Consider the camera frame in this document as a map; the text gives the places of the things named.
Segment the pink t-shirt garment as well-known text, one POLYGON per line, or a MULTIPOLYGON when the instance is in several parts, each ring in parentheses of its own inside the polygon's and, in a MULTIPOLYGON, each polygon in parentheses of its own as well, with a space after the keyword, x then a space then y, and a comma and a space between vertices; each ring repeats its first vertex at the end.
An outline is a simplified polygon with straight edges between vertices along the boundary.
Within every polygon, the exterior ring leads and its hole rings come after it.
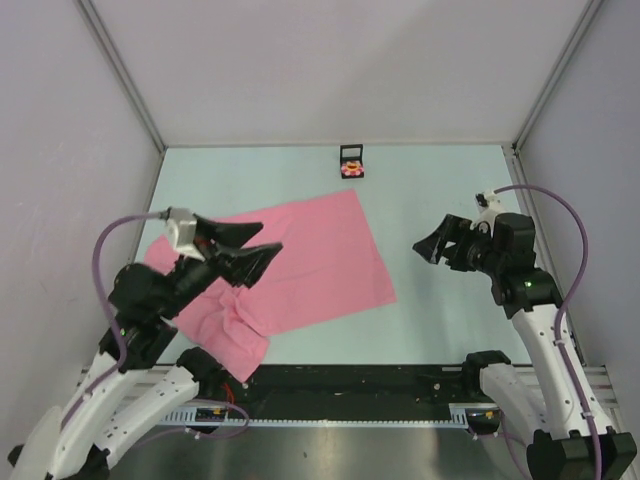
POLYGON ((252 288, 216 280, 173 323, 236 380, 250 378, 272 336, 391 304, 396 293, 355 190, 229 217, 260 222, 250 245, 282 250, 252 288))

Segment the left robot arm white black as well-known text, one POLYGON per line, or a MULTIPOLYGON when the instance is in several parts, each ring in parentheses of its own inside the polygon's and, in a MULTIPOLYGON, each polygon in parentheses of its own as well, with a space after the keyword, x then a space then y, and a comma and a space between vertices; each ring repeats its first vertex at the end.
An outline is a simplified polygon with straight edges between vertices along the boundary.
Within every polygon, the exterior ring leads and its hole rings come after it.
POLYGON ((279 242, 252 246, 262 223, 221 223, 188 209, 134 214, 110 223, 92 254, 94 287, 109 322, 82 382, 63 406, 47 411, 8 455, 14 479, 106 479, 125 454, 177 407, 214 397, 226 381, 205 350, 184 352, 176 365, 127 406, 127 394, 156 365, 176 336, 173 320, 215 281, 251 288, 280 253, 279 242), (100 270, 109 234, 130 222, 159 220, 178 258, 163 274, 129 263, 107 291, 100 270))

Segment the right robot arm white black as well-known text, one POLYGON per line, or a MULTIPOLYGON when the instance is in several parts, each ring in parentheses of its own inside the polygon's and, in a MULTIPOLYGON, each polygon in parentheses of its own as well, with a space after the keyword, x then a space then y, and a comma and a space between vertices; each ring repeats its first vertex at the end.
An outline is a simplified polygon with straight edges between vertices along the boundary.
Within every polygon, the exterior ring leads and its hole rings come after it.
POLYGON ((518 213, 497 213, 491 222, 447 215, 413 250, 430 264, 481 272, 491 280, 529 354, 540 391, 534 393, 498 351, 468 355, 473 369, 461 376, 473 401, 488 397, 526 447, 534 479, 620 479, 637 455, 630 433, 616 431, 600 406, 560 315, 555 280, 537 267, 535 224, 518 213))

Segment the plush flower brooch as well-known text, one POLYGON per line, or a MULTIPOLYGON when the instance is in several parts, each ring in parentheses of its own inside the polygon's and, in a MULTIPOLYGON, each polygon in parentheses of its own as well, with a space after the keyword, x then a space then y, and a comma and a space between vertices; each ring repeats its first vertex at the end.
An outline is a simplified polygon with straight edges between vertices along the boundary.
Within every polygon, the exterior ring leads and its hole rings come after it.
POLYGON ((359 160, 347 160, 340 164, 341 176, 343 179, 363 178, 364 166, 359 160))

